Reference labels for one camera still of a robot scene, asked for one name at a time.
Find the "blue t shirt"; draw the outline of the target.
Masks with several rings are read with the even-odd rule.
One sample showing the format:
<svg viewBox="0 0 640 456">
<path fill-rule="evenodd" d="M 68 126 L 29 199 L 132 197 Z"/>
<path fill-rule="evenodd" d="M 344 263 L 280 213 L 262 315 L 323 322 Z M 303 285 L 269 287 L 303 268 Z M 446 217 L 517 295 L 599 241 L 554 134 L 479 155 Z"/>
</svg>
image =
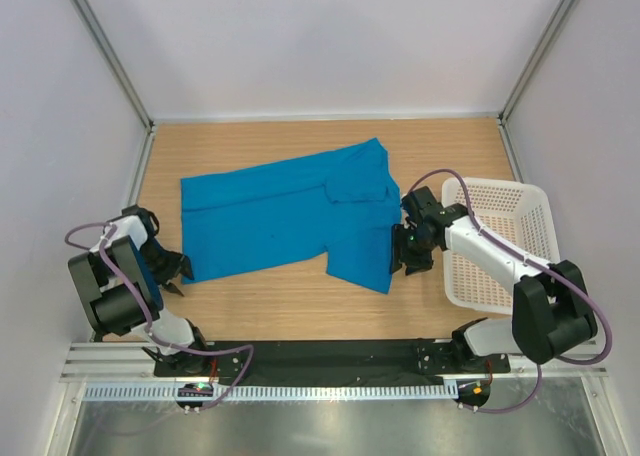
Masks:
<svg viewBox="0 0 640 456">
<path fill-rule="evenodd" d="M 326 255 L 328 275 L 386 294 L 400 191 L 378 139 L 181 181 L 193 284 Z"/>
</svg>

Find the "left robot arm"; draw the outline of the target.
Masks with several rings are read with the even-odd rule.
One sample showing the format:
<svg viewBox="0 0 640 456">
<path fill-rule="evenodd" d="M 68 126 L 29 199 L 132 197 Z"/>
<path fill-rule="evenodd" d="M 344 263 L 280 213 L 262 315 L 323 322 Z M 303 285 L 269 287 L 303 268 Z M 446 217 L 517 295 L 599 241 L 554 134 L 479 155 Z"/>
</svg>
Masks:
<svg viewBox="0 0 640 456">
<path fill-rule="evenodd" d="M 144 352 L 157 376 L 201 376 L 212 353 L 200 330 L 174 315 L 162 293 L 179 295 L 174 280 L 194 279 L 188 256 L 165 249 L 157 240 L 156 215 L 138 205 L 104 223 L 81 225 L 65 243 L 82 251 L 68 269 L 95 335 L 134 335 L 153 344 Z"/>
</svg>

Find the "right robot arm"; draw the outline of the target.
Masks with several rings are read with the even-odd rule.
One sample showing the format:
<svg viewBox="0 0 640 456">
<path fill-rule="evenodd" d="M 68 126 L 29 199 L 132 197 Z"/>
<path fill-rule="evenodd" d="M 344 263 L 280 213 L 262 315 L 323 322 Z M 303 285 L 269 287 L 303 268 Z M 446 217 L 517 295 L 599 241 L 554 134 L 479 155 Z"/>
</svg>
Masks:
<svg viewBox="0 0 640 456">
<path fill-rule="evenodd" d="M 433 252 L 457 254 L 496 281 L 511 298 L 507 319 L 481 319 L 460 328 L 453 365 L 472 372 L 488 355 L 515 351 L 545 364 L 594 338 L 598 325 L 580 269 L 524 253 L 483 225 L 460 203 L 444 206 L 422 187 L 401 200 L 404 223 L 392 228 L 392 271 L 425 272 Z"/>
</svg>

